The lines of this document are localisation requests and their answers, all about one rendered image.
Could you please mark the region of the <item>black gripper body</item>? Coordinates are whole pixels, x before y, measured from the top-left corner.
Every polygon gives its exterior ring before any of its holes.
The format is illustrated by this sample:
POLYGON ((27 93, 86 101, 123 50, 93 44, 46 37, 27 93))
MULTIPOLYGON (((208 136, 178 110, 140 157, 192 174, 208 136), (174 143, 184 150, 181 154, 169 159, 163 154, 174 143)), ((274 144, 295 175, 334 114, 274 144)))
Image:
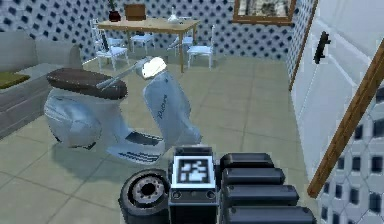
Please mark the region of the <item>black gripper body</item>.
POLYGON ((124 224, 170 224, 169 189, 165 170, 134 173, 124 182, 118 198, 124 224))

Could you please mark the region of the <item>silver blue motor scooter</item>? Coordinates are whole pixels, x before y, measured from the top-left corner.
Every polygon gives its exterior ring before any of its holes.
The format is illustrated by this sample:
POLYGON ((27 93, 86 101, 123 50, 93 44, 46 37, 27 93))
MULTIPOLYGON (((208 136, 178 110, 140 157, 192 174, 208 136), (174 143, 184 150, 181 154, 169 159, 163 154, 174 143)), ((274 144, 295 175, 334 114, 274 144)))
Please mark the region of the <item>silver blue motor scooter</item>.
POLYGON ((51 91, 44 115, 53 136, 68 148, 90 150, 102 144, 113 156, 152 165, 174 146, 201 142, 200 130, 190 120, 190 102, 161 57, 146 56, 115 77, 60 68, 48 73, 47 81, 51 91), (128 87, 123 78, 131 72, 148 82, 143 98, 159 136, 124 121, 121 103, 128 87))

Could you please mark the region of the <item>white wooden chair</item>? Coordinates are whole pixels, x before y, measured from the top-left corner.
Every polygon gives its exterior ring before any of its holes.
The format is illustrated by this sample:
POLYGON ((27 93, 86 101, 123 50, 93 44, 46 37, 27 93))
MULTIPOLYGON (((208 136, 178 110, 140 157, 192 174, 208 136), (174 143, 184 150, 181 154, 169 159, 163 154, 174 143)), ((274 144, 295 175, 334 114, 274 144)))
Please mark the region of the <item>white wooden chair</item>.
POLYGON ((148 53, 148 46, 152 45, 156 48, 155 38, 152 33, 144 33, 143 35, 136 34, 130 38, 132 51, 135 51, 135 44, 140 43, 144 48, 145 53, 148 53))
POLYGON ((111 38, 107 37, 105 33, 103 33, 98 28, 99 20, 97 18, 93 18, 89 21, 89 24, 92 29, 92 37, 96 42, 102 42, 106 48, 109 46, 113 47, 122 47, 123 46, 123 40, 118 38, 111 38))
POLYGON ((179 41, 179 38, 176 37, 175 40, 167 47, 168 50, 174 49, 177 50, 179 45, 182 46, 192 46, 193 45, 193 37, 192 36, 184 36, 182 41, 179 41))
POLYGON ((188 54, 187 66, 188 67, 191 67, 194 56, 201 55, 201 56, 206 56, 208 58, 208 68, 212 69, 213 56, 214 56, 215 28, 216 28, 215 25, 213 25, 211 27, 211 38, 210 38, 210 44, 209 45, 193 45, 188 49, 188 51, 187 51, 187 54, 188 54))
POLYGON ((125 57, 125 61, 129 62, 128 49, 125 47, 113 47, 106 48, 102 42, 96 42, 93 38, 96 58, 98 60, 99 70, 102 70, 102 59, 110 59, 112 62, 113 70, 116 70, 116 62, 125 57))

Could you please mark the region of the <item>grey sofa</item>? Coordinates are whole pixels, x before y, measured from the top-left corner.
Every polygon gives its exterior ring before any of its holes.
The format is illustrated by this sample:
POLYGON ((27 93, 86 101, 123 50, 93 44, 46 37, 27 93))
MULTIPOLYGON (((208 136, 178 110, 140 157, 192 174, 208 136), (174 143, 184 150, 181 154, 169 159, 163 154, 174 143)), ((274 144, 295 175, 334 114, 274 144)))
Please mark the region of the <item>grey sofa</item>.
POLYGON ((0 32, 0 139, 43 114, 47 74, 64 67, 82 67, 78 44, 0 32))

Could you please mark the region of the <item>light wooden table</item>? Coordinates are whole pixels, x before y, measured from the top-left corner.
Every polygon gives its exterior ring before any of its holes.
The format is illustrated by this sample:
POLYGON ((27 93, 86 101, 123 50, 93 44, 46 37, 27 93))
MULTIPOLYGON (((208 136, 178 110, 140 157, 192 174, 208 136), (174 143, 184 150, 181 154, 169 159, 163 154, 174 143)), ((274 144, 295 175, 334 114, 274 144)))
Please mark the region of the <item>light wooden table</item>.
MULTIPOLYGON (((192 30, 193 43, 196 44, 196 30, 199 23, 199 20, 188 19, 184 20, 182 24, 171 24, 168 23, 165 18, 147 18, 146 20, 142 21, 102 21, 98 24, 98 27, 100 29, 105 30, 124 31, 127 33, 127 37, 130 37, 130 34, 135 31, 175 34, 178 36, 179 41, 182 41, 182 38, 184 37, 184 34, 187 31, 192 30)), ((184 58, 182 45, 179 45, 179 62, 180 71, 184 72, 184 58)))

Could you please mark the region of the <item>olive green cushion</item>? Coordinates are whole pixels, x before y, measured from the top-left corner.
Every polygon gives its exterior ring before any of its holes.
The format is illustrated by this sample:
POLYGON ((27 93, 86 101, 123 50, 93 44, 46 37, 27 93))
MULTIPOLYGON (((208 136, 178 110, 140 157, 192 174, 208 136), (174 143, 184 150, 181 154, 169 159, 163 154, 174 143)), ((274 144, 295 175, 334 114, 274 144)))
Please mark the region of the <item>olive green cushion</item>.
POLYGON ((0 89, 7 89, 28 79, 28 75, 13 72, 0 72, 0 89))

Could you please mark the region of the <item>clear glass carafe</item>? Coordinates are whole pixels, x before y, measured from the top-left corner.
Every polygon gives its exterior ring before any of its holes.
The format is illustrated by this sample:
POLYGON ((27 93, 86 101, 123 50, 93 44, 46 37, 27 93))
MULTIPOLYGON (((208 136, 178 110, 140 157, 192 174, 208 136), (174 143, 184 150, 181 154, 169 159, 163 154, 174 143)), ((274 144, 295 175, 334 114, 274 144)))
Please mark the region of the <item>clear glass carafe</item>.
POLYGON ((179 22, 179 18, 176 15, 176 8, 175 7, 171 8, 171 15, 167 19, 167 22, 171 23, 171 24, 177 24, 179 22))

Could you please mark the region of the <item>dark red plant pot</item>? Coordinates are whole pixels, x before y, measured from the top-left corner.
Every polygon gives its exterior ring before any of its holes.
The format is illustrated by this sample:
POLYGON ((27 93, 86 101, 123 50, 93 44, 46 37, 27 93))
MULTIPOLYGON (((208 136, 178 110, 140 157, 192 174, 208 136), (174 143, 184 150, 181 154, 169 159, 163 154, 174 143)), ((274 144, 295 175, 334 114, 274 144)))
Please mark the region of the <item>dark red plant pot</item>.
POLYGON ((110 22, 119 22, 121 20, 121 16, 119 12, 116 10, 115 0, 108 0, 109 10, 109 21, 110 22))

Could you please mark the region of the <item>brown box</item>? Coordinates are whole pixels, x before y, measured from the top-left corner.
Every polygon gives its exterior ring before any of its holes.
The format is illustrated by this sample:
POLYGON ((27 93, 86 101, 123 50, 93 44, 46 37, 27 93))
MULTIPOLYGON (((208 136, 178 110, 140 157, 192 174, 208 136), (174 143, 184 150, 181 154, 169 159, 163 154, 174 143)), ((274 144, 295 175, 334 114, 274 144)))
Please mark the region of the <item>brown box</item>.
POLYGON ((146 6, 144 4, 125 4, 124 11, 128 21, 142 21, 146 19, 146 6))

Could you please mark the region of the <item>white room door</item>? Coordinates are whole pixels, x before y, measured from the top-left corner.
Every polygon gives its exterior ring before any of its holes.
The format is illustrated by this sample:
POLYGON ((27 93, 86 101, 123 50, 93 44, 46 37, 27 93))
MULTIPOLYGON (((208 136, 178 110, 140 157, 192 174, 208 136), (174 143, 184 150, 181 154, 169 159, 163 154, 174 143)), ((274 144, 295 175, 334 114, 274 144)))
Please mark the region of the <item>white room door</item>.
POLYGON ((312 178, 384 38, 384 0, 319 0, 291 96, 312 178), (313 60, 321 33, 325 57, 313 60))

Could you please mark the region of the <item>wooden framed picture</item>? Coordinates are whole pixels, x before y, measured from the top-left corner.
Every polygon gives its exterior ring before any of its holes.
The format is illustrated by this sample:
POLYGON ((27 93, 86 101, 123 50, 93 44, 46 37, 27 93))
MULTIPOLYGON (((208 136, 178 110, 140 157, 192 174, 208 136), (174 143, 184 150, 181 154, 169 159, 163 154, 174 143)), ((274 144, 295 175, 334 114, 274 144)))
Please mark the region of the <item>wooden framed picture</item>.
POLYGON ((234 23, 291 25, 297 0, 234 0, 234 23))

